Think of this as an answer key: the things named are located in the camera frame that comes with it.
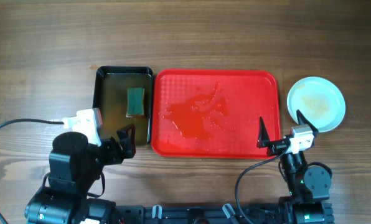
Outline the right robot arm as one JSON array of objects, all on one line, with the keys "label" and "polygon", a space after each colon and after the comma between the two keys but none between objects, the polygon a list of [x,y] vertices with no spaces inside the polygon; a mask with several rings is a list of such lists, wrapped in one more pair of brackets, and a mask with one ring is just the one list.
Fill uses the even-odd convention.
[{"label": "right robot arm", "polygon": [[323,163],[308,163],[304,151],[314,146],[318,129],[297,110],[298,125],[283,139],[271,140],[260,118],[257,147],[267,149],[267,156],[279,159],[279,169],[289,190],[279,199],[279,212],[285,223],[334,223],[329,189],[332,171]]}]

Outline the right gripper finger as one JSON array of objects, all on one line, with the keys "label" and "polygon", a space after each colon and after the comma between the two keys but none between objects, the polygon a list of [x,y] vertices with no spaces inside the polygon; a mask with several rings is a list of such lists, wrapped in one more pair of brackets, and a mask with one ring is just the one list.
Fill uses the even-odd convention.
[{"label": "right gripper finger", "polygon": [[259,118],[259,122],[260,124],[259,124],[258,140],[257,140],[256,146],[258,148],[268,147],[271,141],[270,141],[270,137],[268,135],[265,123],[261,116]]},{"label": "right gripper finger", "polygon": [[302,114],[302,112],[300,110],[296,111],[296,116],[297,116],[297,120],[298,120],[299,125],[306,124],[311,128],[313,133],[318,133],[319,132],[318,129],[305,118],[305,116]]}]

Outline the white plate front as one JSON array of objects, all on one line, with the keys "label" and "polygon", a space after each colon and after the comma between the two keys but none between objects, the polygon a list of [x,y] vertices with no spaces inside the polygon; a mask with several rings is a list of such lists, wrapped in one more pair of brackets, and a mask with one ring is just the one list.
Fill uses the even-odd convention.
[{"label": "white plate front", "polygon": [[297,81],[288,92],[286,104],[290,116],[297,121],[299,110],[320,133],[336,129],[345,117],[345,99],[340,89],[321,77]]}]

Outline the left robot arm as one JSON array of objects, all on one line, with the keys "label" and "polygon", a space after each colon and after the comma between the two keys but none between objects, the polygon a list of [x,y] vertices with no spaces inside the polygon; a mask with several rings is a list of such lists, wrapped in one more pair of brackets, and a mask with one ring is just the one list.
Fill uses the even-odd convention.
[{"label": "left robot arm", "polygon": [[121,164],[136,152],[135,126],[117,130],[100,146],[79,132],[57,136],[49,155],[50,172],[27,204],[28,223],[123,223],[116,204],[89,191],[96,180],[105,181],[103,168]]}]

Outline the green sponge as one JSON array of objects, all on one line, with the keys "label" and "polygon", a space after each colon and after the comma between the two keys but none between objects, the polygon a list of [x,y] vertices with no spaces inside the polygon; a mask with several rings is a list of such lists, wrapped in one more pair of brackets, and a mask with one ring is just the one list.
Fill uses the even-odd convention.
[{"label": "green sponge", "polygon": [[127,117],[144,116],[144,96],[144,88],[127,89]]}]

